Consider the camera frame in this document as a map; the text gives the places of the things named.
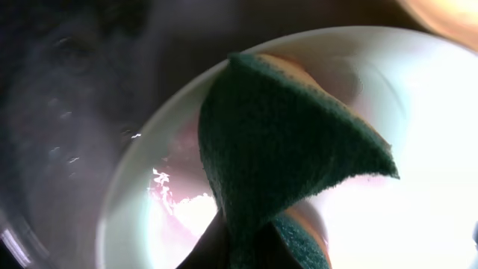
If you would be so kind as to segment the black round tray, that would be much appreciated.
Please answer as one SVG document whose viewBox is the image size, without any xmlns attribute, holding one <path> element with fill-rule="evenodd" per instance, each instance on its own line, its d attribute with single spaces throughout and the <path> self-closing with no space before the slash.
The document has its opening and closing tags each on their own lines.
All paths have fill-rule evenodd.
<svg viewBox="0 0 478 269">
<path fill-rule="evenodd" d="M 419 29 L 389 0 L 1 2 L 1 219 L 32 265 L 93 268 L 122 152 L 201 72 L 316 28 Z"/>
</svg>

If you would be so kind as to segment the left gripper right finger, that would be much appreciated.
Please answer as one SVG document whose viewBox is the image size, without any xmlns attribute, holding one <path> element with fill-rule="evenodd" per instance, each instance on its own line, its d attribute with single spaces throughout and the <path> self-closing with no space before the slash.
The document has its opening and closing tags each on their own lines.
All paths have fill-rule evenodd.
<svg viewBox="0 0 478 269">
<path fill-rule="evenodd" d="M 271 222 L 257 232 L 257 268 L 302 269 Z"/>
</svg>

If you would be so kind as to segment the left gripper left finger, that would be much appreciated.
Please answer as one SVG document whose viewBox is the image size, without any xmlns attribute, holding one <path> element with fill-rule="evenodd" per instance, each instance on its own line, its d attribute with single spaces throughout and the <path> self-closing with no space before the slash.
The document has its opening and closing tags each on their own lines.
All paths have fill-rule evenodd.
<svg viewBox="0 0 478 269">
<path fill-rule="evenodd" d="M 176 269 L 228 269 L 229 230 L 218 211 L 194 248 Z"/>
</svg>

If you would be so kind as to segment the green yellow sponge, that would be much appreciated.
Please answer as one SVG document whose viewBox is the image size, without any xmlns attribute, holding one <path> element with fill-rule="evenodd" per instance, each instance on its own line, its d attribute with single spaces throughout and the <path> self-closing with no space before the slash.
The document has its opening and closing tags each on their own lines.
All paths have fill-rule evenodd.
<svg viewBox="0 0 478 269">
<path fill-rule="evenodd" d="M 229 268 L 257 268 L 257 232 L 269 222 L 302 268 L 329 268 L 323 235 L 291 206 L 350 177 L 398 175 L 366 121 L 272 55 L 229 57 L 202 103 L 198 138 L 229 230 Z"/>
</svg>

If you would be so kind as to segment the yellow plate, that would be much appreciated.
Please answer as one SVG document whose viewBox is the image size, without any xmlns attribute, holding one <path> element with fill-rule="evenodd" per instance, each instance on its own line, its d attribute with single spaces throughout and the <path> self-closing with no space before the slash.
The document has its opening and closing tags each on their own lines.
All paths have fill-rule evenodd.
<svg viewBox="0 0 478 269">
<path fill-rule="evenodd" d="M 397 0 L 417 22 L 477 52 L 477 0 Z"/>
</svg>

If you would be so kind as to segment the mint plate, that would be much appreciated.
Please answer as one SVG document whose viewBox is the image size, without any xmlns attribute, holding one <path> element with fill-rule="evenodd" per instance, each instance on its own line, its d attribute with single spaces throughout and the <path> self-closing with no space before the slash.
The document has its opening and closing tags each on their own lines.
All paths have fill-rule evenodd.
<svg viewBox="0 0 478 269">
<path fill-rule="evenodd" d="M 475 268 L 477 54 L 399 28 L 271 40 L 134 136 L 99 268 Z"/>
</svg>

